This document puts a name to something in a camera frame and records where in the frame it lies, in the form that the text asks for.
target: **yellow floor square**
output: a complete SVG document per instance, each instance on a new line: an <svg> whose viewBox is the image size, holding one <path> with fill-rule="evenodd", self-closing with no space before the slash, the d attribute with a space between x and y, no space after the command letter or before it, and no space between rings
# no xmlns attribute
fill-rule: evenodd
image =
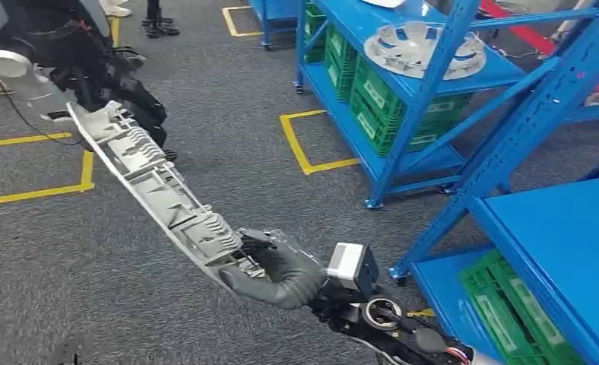
<svg viewBox="0 0 599 365"><path fill-rule="evenodd" d="M290 120L295 118L301 118L303 116L316 116L322 113L326 112L324 110L312 110L304 113L284 114L280 116L281 126L282 129L284 129L284 134L286 135L286 139L288 140L290 149L293 150L295 158L297 159L297 163L304 172L304 175L310 175L312 173L317 173L318 171L332 170L337 169L338 167L346 167L360 163L360 160L358 160L357 158L348 158L346 160L321 163L319 165L311 165L309 160L306 158L306 155L304 154L304 150L302 150L302 148L300 147L300 142L297 141L297 136L295 136L295 131L293 130L293 126L290 124Z"/></svg>
<svg viewBox="0 0 599 365"><path fill-rule="evenodd" d="M54 133L51 135L34 135L31 137L10 138L0 140L0 147L9 144L31 143L38 141L47 141L51 138L67 138L71 137L70 133ZM93 169L93 154L89 151L84 151L82 157L82 171L80 184L72 186L63 186L60 188L41 189L34 192L22 192L19 194L10 194L0 196L0 203L15 202L17 200L39 198L42 196L66 194L69 192L84 192L93 189L94 184L91 181L91 173Z"/></svg>
<svg viewBox="0 0 599 365"><path fill-rule="evenodd" d="M230 35L233 37L248 37L248 36L261 36L263 32L250 32L250 33L239 33L236 29L235 22L233 21L232 15L230 12L232 10L242 10L242 9L250 9L252 6L229 6L227 8L222 8L221 13L223 14L223 19L226 21L226 25L228 26L228 31Z"/></svg>

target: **blue shelf surface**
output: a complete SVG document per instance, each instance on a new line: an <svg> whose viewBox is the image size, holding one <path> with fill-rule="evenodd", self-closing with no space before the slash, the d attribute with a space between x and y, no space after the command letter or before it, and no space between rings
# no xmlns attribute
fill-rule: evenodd
<svg viewBox="0 0 599 365"><path fill-rule="evenodd" d="M585 362L599 363L599 179L484 202L513 238L494 240L497 248L564 334L580 340L572 344Z"/></svg>
<svg viewBox="0 0 599 365"><path fill-rule="evenodd" d="M300 11L300 2L297 0L248 0L260 22L264 21L263 2L266 2L268 21L294 20Z"/></svg>
<svg viewBox="0 0 599 365"><path fill-rule="evenodd" d="M364 42L378 28L389 24L403 24L407 21L428 21L445 23L446 16L421 0L405 0L396 9L381 8L362 1L314 0L351 45L364 55ZM486 47L487 63L475 75L458 80L442 81L439 95L464 94L508 86L520 81L525 73L516 65ZM419 89L421 80L408 78L380 68L368 60L379 76L399 95L408 101Z"/></svg>
<svg viewBox="0 0 599 365"><path fill-rule="evenodd" d="M411 273L443 331L495 360L502 361L470 298L458 280L460 270L474 264L493 247L416 262Z"/></svg>
<svg viewBox="0 0 599 365"><path fill-rule="evenodd" d="M302 64L300 70L306 76L309 86L313 93L320 100L324 108L331 115L335 125L338 127L344 140L349 144L356 157L360 159L363 169L375 181L382 173L385 167L386 158L377 157L375 151L371 148L361 128L353 120L348 103L342 103L337 100L335 90L331 86L328 74L322 63ZM398 167L396 176L404 175L408 167L408 158L404 158ZM422 173L426 171L442 170L449 167L462 165L463 157L450 145L446 144L428 157L422 159L416 166L412 167L409 173Z"/></svg>

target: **tripod stand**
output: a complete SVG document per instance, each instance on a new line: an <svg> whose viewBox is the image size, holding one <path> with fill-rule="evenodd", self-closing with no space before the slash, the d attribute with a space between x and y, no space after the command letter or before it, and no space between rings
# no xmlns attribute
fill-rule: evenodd
<svg viewBox="0 0 599 365"><path fill-rule="evenodd" d="M174 19L161 16L160 0L147 0L147 17L143 20L145 34L149 38L178 36L179 29L174 27Z"/></svg>

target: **blue shelving unit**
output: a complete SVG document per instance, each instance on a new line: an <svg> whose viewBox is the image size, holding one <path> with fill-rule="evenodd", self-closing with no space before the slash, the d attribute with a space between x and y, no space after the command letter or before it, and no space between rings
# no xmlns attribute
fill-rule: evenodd
<svg viewBox="0 0 599 365"><path fill-rule="evenodd" d="M458 167L464 160L449 144L449 142L462 133L465 129L478 122L483 116L496 109L507 99L514 97L523 90L527 90L535 81L551 69L549 65L526 75L520 68L513 65L507 59L493 49L485 49L487 64L483 70L468 78L459 80L442 81L442 76L455 54L455 50L461 45L464 35L469 30L479 30L487 27L506 27L516 24L534 23L538 21L557 21L570 18L582 19L596 17L598 9L583 9L579 11L562 11L555 14L524 15L503 19L490 19L485 21L474 21L477 0L463 2L456 6L450 17L440 14L435 8L421 0L406 0L399 9L380 8L365 2L351 0L314 0L313 2L325 14L327 21L318 30L308 44L304 44L303 32L305 15L304 8L306 0L300 0L302 5L298 14L297 34L297 80L296 89L298 94L303 92L305 79L318 95L318 98L329 111L334 123L340 130L343 138L351 146L355 155L362 161L362 165L369 175L371 192L365 200L367 208L378 208L382 206L385 195L406 192L413 189L422 189L429 186L444 186L458 180L460 174L428 179L417 183L395 184L399 177L419 173ZM375 156L363 135L357 131L358 126L350 117L346 103L337 102L334 91L324 72L320 69L321 64L307 64L304 55L307 49L312 48L314 40L318 39L327 24L333 24L343 34L344 38L353 45L360 55L366 57L363 51L363 43L372 36L379 27L386 24L402 24L407 21L430 21L446 23L441 41L432 57L432 62L425 77L421 79L408 78L387 71L373 62L369 61L373 70L382 80L408 105L404 121L398 131L391 153L384 158ZM435 144L423 151L406 153L407 143L411 140L417 126L420 124L427 106L434 97L465 94L480 90L488 90L498 87L509 87L501 95L492 100L475 114L468 117L447 135L439 139ZM591 114L583 115L589 119Z"/></svg>
<svg viewBox="0 0 599 365"><path fill-rule="evenodd" d="M248 0L261 26L261 45L270 50L271 34L295 31L288 23L297 19L300 9L297 0Z"/></svg>
<svg viewBox="0 0 599 365"><path fill-rule="evenodd" d="M458 192L389 269L393 278L413 274L445 330L487 354L494 346L458 282L458 272L485 249L428 256L468 213L584 362L599 363L599 167L579 182L491 196L558 125L599 115L597 107L580 107L599 82L599 15L571 41L464 165Z"/></svg>

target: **gray plastic part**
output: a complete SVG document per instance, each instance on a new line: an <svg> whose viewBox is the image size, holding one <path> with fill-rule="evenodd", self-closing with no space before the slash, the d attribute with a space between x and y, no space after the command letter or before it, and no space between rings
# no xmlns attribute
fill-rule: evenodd
<svg viewBox="0 0 599 365"><path fill-rule="evenodd" d="M124 187L163 229L165 234L201 269L226 290L218 271L237 265L251 277L264 272L240 253L241 236L220 214L202 205L185 184L174 164L149 134L138 127L120 103L110 101L89 113L67 104L79 132Z"/></svg>

